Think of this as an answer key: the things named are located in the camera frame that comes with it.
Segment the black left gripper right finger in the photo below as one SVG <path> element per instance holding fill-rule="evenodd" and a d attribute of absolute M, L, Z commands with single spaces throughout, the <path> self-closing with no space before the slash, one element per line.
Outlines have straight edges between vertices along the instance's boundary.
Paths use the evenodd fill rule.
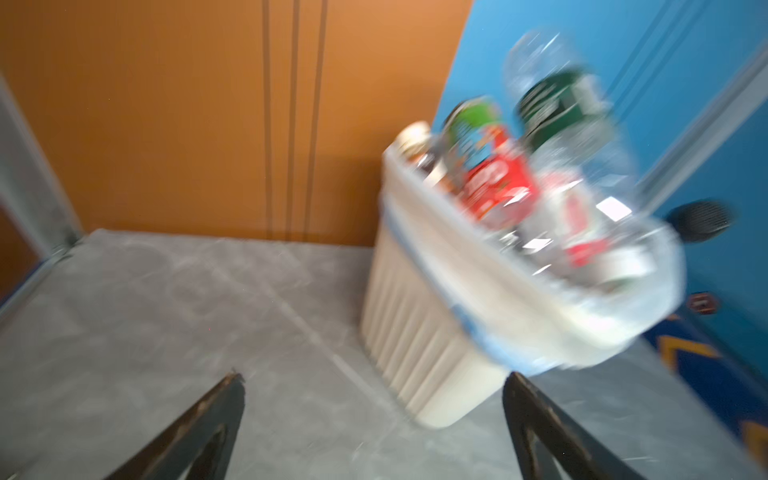
<path fill-rule="evenodd" d="M 524 375 L 502 390 L 510 437 L 524 479 L 640 479 Z"/>

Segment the pink white label bottle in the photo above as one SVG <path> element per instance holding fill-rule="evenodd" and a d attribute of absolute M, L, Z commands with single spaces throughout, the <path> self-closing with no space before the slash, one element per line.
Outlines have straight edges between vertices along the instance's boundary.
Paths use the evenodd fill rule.
<path fill-rule="evenodd" d="M 534 180 L 538 199 L 518 228 L 518 252 L 573 283 L 608 282 L 598 261 L 608 252 L 612 233 L 597 209 L 595 189 L 577 168 L 539 170 Z"/>

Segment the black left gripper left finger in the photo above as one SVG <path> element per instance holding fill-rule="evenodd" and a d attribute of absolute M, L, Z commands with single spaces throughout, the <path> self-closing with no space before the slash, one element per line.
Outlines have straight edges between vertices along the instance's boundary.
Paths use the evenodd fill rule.
<path fill-rule="evenodd" d="M 230 373 L 108 477 L 225 478 L 244 408 L 244 379 Z"/>

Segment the brown coffee drink bottle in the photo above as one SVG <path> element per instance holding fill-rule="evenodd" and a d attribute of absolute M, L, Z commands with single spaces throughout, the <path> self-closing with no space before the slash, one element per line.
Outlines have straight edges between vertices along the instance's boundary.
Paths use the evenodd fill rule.
<path fill-rule="evenodd" d="M 394 146 L 406 164 L 423 175 L 426 185 L 437 187 L 445 178 L 440 139 L 433 135 L 426 121 L 417 121 L 405 127 L 395 137 Z"/>

